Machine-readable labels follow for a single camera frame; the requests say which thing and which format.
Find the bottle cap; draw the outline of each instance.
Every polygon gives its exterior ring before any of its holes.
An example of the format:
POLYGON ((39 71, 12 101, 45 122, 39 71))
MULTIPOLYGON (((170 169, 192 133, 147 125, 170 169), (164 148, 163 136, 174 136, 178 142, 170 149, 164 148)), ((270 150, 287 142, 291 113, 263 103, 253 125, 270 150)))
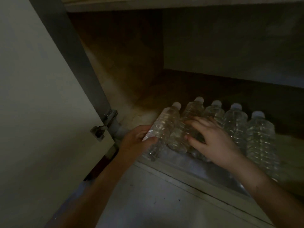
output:
POLYGON ((179 102, 174 102, 173 104, 172 104, 172 106, 174 106, 174 107, 176 107, 178 110, 180 110, 181 109, 181 104, 179 103, 179 102))
POLYGON ((216 105, 218 107, 222 107, 222 102, 220 100, 214 100, 211 105, 216 105))
POLYGON ((194 101, 199 101, 200 103, 204 103, 204 99, 202 97, 196 97, 194 101))
POLYGON ((240 109, 242 110, 242 105, 240 103, 233 103, 230 109, 240 109))
POLYGON ((262 111, 253 111, 251 118, 262 117, 265 118, 265 115, 262 111))

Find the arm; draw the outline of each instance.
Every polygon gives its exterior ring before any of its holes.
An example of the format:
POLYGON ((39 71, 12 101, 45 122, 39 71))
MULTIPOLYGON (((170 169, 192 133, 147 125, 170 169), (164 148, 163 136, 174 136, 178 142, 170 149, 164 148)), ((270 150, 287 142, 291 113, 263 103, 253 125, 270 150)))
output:
POLYGON ((59 218, 54 227, 94 228, 96 226, 123 173, 144 150, 157 142, 155 137, 142 142, 150 127, 138 126, 124 137, 113 161, 101 172, 94 184, 59 218))
POLYGON ((214 119, 199 117, 186 122, 205 137, 206 144, 187 136, 199 152, 231 172, 276 227, 304 227, 304 207, 248 158, 244 157, 214 119))

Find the cabinet door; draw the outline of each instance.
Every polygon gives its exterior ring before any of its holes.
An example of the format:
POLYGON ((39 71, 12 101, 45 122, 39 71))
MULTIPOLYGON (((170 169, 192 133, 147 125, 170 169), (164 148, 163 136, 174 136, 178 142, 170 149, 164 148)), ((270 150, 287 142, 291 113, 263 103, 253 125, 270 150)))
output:
POLYGON ((0 16, 0 227, 43 227, 114 141, 29 0, 0 16))

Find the plastic bottle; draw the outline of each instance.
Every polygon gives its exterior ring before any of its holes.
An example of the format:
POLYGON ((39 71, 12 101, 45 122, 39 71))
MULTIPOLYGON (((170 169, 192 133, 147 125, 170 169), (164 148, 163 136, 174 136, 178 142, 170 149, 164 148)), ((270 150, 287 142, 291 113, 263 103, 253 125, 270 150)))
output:
POLYGON ((197 97, 194 101, 189 102, 181 114, 180 120, 176 123, 169 139, 168 147, 178 153, 186 153, 191 147, 190 144, 185 140, 185 135, 190 134, 195 136, 197 131, 189 125, 183 123, 186 120, 191 119, 193 116, 202 116, 204 111, 204 99, 197 97))
POLYGON ((223 124, 223 117, 225 111, 222 109, 222 103, 220 100, 214 100, 211 106, 206 107, 203 112, 203 118, 213 117, 220 126, 223 124))
POLYGON ((231 136, 234 143, 246 155, 246 125, 248 116, 242 111, 242 105, 233 103, 224 115, 223 129, 231 136))
POLYGON ((262 111, 254 111, 247 124, 246 156, 268 176, 279 179, 279 158, 275 147, 275 126, 262 111))
POLYGON ((176 121, 179 119, 181 104, 175 102, 171 107, 165 108, 151 126, 143 141, 150 137, 157 137, 158 141, 143 153, 143 157, 155 161, 157 154, 166 145, 176 121))

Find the white floor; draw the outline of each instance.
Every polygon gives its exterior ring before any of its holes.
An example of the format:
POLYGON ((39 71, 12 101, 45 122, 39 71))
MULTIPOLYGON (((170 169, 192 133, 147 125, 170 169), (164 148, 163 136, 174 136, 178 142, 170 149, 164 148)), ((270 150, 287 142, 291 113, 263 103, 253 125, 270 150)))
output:
POLYGON ((202 199, 202 192, 191 193, 193 188, 185 190, 191 187, 162 175, 140 163, 131 166, 96 227, 272 227, 220 201, 216 206, 202 199))

